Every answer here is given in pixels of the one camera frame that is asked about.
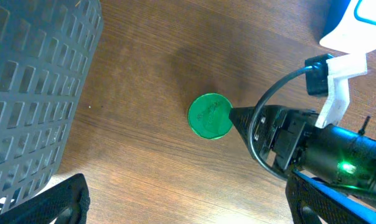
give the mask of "green light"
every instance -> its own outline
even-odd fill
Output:
[[[353,174],[357,169],[355,166],[349,164],[348,162],[343,162],[341,167],[344,171],[348,172],[349,174]]]

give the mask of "white bracket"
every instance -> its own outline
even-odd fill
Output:
[[[315,126],[338,125],[350,104],[349,78],[366,75],[366,54],[351,54],[326,60],[328,96]]]

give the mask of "wooden floor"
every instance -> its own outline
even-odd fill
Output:
[[[85,175],[88,223],[291,223],[285,183],[251,159],[238,132],[206,141],[190,103],[217,92],[253,106],[283,75],[324,53],[331,0],[102,0],[105,28],[58,174]],[[350,81],[341,126],[376,139],[376,51]],[[271,103],[319,110],[304,77]]]

